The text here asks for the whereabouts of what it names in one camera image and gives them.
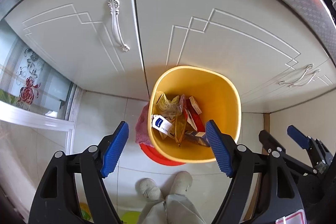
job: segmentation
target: pink towel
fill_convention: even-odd
[[[145,105],[141,111],[138,122],[135,125],[135,142],[138,144],[145,144],[154,147],[148,136],[147,121],[148,121],[149,103]]]

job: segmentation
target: person's foot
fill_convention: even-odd
[[[163,195],[160,188],[156,185],[156,183],[152,179],[143,179],[140,182],[140,192],[143,194],[145,198],[148,198],[149,200],[152,201],[163,199]]]
[[[170,194],[185,195],[193,183],[193,177],[188,172],[179,172],[170,189]]]

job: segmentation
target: cabinet handle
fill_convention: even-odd
[[[307,72],[309,72],[312,68],[313,68],[314,64],[309,64],[306,69],[304,70],[303,74],[301,75],[301,77],[297,78],[296,80],[292,81],[292,82],[285,82],[285,81],[281,81],[279,82],[279,85],[284,85],[284,84],[295,84],[299,81],[302,80],[302,78],[306,75]]]
[[[115,42],[120,44],[121,49],[124,52],[128,52],[130,48],[124,43],[123,38],[121,37],[120,28],[119,28],[118,15],[119,15],[120,1],[119,0],[109,0],[108,6],[110,8],[110,14],[111,14],[112,36]]]
[[[289,88],[292,88],[292,87],[294,87],[294,86],[304,86],[304,85],[308,85],[308,84],[313,80],[314,76],[317,75],[320,71],[321,71],[320,69],[317,69],[316,71],[314,71],[313,75],[310,77],[310,79],[308,80],[307,83],[304,83],[304,84],[302,84],[302,85],[291,84],[291,85],[289,85],[288,87],[289,87]]]

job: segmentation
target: trash can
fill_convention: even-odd
[[[148,111],[148,134],[156,150],[164,157],[184,163],[215,161],[210,147],[184,140],[179,147],[171,138],[161,138],[158,130],[152,128],[152,115],[159,114],[156,103],[166,95],[193,96],[202,113],[205,125],[214,120],[222,133],[229,134],[237,142],[241,125],[241,103],[238,91],[232,82],[219,73],[191,66],[179,66],[167,70],[156,82]]]

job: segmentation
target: blue rubber fingertip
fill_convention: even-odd
[[[128,139],[128,124],[125,122],[109,145],[103,157],[103,166],[100,170],[103,178],[112,173],[117,165],[121,152],[123,151]]]
[[[213,126],[211,121],[208,121],[205,125],[205,135],[210,143],[212,152],[216,157],[219,169],[230,177],[233,175],[231,156],[219,137],[219,134],[222,133]]]
[[[302,149],[308,149],[309,138],[301,133],[295,126],[291,125],[287,128],[287,134],[290,136]]]

